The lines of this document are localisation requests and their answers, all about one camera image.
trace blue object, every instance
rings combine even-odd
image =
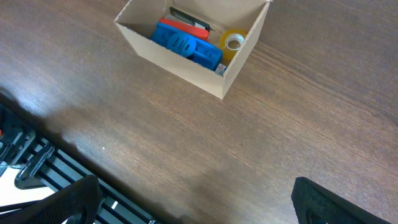
[[[223,52],[215,46],[161,22],[150,39],[212,71],[223,58]]]

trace wood grain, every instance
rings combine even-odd
[[[398,3],[273,2],[223,101],[134,55],[125,3],[0,1],[2,91],[183,223],[297,223],[298,176],[398,222]]]

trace cardboard box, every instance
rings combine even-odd
[[[130,0],[114,23],[138,55],[223,99],[259,38],[269,1]],[[224,77],[150,40],[156,23],[169,14],[170,6],[207,22],[215,30],[211,31],[209,39],[215,46],[228,29],[248,32]]]

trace blue circular lid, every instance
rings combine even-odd
[[[183,57],[190,56],[197,47],[194,36],[184,32],[176,32],[167,41],[166,48]]]

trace red box cutter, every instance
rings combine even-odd
[[[184,31],[204,41],[207,41],[207,39],[209,38],[209,32],[205,29],[197,28],[188,24],[183,24],[181,22],[176,22],[165,18],[161,18],[159,22],[172,26],[176,29],[179,29],[180,31]]]

